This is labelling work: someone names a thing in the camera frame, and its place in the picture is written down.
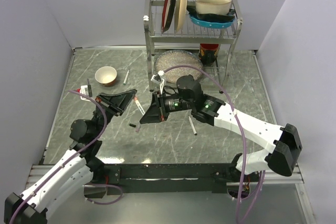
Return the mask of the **white marker black tip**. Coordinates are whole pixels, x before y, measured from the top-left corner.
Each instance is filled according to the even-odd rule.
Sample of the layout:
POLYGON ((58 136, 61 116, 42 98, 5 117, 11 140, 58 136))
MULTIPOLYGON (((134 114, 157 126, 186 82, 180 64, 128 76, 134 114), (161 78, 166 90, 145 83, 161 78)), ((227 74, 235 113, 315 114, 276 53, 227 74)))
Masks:
POLYGON ((197 131, 196 131, 195 125, 194 125, 194 123, 193 123, 193 121, 192 121, 192 118, 191 118, 190 116, 188 116, 188 120, 189 120, 189 122, 190 122, 192 131, 193 131, 193 134, 194 134, 194 135, 197 135, 197 131))

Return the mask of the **white pen orange cap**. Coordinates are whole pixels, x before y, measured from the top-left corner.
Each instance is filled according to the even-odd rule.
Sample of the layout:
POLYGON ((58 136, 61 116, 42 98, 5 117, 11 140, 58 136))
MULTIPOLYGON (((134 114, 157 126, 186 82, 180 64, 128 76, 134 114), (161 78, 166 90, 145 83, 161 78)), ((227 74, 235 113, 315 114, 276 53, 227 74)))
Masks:
POLYGON ((142 105, 140 104, 139 100, 137 99, 137 97, 134 98, 134 101, 139 109, 139 111, 141 112, 142 115, 145 115, 145 110, 142 107, 142 105))

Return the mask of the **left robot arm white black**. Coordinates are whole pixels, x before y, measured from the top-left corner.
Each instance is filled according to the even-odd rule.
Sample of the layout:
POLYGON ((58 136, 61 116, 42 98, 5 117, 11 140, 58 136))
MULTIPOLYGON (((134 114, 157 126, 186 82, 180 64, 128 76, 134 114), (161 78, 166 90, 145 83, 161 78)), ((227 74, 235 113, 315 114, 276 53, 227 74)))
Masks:
POLYGON ((61 159, 37 182, 21 194, 5 200, 5 223, 47 223, 73 193, 90 182, 98 183, 105 175, 104 162, 96 157, 99 140, 114 116, 121 116, 137 93, 132 89, 119 94, 99 93, 92 119, 78 119, 70 127, 73 140, 61 159))

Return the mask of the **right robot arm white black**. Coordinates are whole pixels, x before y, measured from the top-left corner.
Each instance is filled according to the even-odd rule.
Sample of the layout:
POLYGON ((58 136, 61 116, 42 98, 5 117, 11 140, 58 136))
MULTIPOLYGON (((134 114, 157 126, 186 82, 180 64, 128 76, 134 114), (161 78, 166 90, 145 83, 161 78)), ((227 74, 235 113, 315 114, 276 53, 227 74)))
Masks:
POLYGON ((297 128, 264 122, 245 114, 213 96, 205 94, 191 75, 177 80, 177 93, 164 90, 152 93, 150 107, 140 119, 141 124, 161 123, 172 112, 189 110, 193 118, 218 128, 239 134, 262 147, 261 151, 241 154, 229 169, 231 178, 242 181, 247 175, 270 169, 281 176, 290 177, 302 151, 297 128))

